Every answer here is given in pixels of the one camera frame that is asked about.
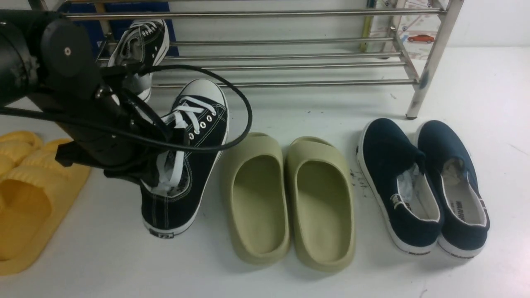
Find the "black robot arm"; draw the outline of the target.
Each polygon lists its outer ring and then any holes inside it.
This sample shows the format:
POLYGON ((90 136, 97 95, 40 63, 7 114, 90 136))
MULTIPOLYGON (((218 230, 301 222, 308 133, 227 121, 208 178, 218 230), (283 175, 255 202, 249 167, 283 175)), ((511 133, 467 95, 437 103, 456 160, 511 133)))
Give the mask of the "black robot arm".
POLYGON ((1 114, 53 121, 72 141, 55 160, 154 186, 174 134, 128 86, 153 67, 101 67, 84 28, 51 11, 1 11, 1 114))

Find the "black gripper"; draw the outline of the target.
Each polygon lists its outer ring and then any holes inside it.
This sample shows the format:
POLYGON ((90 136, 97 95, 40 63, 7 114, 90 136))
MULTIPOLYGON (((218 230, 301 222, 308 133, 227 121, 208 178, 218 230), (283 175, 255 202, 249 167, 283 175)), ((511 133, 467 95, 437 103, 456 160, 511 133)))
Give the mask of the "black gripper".
POLYGON ((100 168, 137 185, 159 178, 155 158, 174 132, 130 91, 112 90, 101 79, 52 79, 29 99, 72 138, 55 156, 61 165, 100 168))

